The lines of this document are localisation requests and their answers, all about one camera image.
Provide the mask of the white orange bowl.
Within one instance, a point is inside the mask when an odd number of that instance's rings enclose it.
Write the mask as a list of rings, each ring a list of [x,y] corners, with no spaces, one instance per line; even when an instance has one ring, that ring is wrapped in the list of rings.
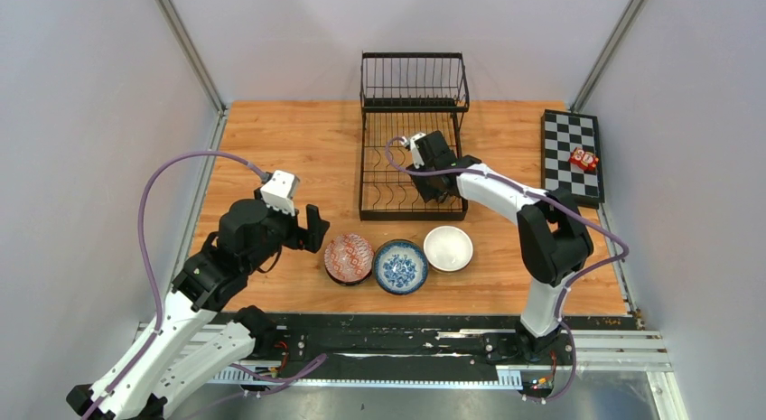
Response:
[[[434,269],[454,273],[467,267],[473,258],[473,243],[469,235],[455,226],[439,226],[424,239],[425,257]]]

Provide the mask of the black wire dish rack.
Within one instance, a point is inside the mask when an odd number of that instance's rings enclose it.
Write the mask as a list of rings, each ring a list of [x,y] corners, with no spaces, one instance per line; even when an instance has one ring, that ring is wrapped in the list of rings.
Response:
[[[460,221],[467,201],[426,191],[408,146],[439,132],[438,148],[462,155],[461,127],[470,107],[460,52],[365,51],[360,61],[361,162],[358,208],[363,221]]]

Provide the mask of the blue floral bowl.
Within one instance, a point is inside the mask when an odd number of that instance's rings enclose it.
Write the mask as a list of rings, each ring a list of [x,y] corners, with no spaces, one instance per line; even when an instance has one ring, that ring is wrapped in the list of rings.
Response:
[[[378,285],[394,295],[419,290],[425,284],[428,270],[423,249],[406,239],[393,239],[382,244],[372,264],[372,275]]]

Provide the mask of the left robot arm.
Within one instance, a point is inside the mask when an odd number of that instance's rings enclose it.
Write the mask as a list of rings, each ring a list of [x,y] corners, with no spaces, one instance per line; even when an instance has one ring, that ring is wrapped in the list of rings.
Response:
[[[172,280],[158,313],[124,357],[92,384],[72,388],[66,401],[83,419],[166,419],[228,364],[276,350],[276,325],[256,306],[241,309],[201,351],[179,355],[188,342],[284,248],[316,253],[330,223],[306,207],[307,225],[267,206],[261,197],[233,203],[201,250]]]

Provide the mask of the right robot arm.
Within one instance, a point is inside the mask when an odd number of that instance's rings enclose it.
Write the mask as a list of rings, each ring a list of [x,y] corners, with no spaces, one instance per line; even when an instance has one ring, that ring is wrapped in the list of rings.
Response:
[[[457,156],[442,132],[399,137],[411,156],[406,166],[424,202],[449,197],[473,201],[513,222],[522,262],[532,276],[517,328],[516,351],[538,363],[561,331],[564,283],[584,268],[593,241],[570,191],[544,191],[511,180],[471,155]]]

